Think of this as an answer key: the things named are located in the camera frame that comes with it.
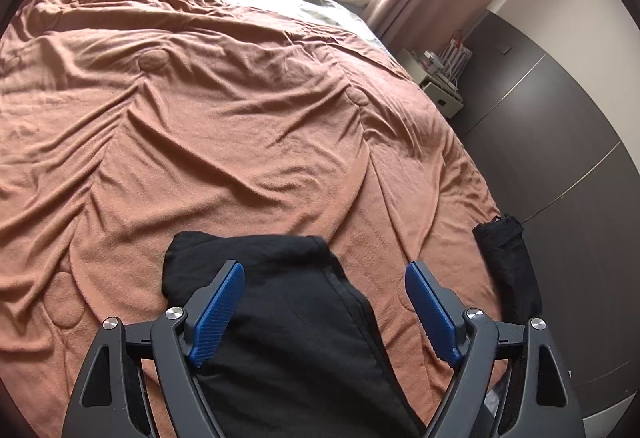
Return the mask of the black shorts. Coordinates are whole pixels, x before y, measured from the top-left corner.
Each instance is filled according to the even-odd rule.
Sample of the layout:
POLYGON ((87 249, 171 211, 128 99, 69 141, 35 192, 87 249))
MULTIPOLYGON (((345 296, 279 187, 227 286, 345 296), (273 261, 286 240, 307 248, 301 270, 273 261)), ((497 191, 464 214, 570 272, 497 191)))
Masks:
POLYGON ((162 292, 182 306, 229 259, 245 289, 198 372, 228 437, 420 437, 425 426, 390 364, 367 297, 318 237, 180 232, 162 292))

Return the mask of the folded black pants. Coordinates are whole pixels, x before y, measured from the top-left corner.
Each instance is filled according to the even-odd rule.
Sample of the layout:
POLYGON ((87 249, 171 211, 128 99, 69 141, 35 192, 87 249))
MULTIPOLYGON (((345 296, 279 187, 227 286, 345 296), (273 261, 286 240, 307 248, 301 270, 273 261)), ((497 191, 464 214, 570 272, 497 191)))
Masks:
POLYGON ((529 319, 542 315, 542 297, 523 232, 520 222, 509 214, 473 229, 498 291, 501 318, 514 325, 526 325, 529 319))

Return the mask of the dark wood wardrobe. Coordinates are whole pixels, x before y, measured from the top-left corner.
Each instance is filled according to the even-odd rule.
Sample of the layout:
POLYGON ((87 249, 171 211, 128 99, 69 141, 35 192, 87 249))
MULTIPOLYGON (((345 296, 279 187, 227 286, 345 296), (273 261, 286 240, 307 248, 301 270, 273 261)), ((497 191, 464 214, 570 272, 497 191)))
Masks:
POLYGON ((639 173, 613 126, 552 56, 486 13, 452 127, 516 217, 544 317, 585 415, 639 388, 639 173))

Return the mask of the cream bedside cabinet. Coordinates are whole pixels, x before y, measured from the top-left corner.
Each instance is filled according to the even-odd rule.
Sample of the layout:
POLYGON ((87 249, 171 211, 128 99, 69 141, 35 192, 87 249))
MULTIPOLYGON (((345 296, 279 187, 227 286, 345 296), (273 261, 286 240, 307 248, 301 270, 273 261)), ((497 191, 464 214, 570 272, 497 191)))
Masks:
POLYGON ((451 120, 462 110, 463 100, 459 94, 439 76, 428 73, 421 62, 408 50, 401 50, 396 55, 396 59, 446 119, 451 120))

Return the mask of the brown bed blanket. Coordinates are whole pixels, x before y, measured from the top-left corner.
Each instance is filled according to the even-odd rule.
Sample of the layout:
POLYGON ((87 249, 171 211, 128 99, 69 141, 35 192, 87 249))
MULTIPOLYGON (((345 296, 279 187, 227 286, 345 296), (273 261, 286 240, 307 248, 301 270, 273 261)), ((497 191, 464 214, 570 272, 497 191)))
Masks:
POLYGON ((176 233, 326 240, 422 420, 445 394, 404 288, 423 259, 491 317, 472 231, 497 214, 381 48, 221 0, 24 0, 1 39, 1 378, 61 433, 102 320, 157 317, 176 233))

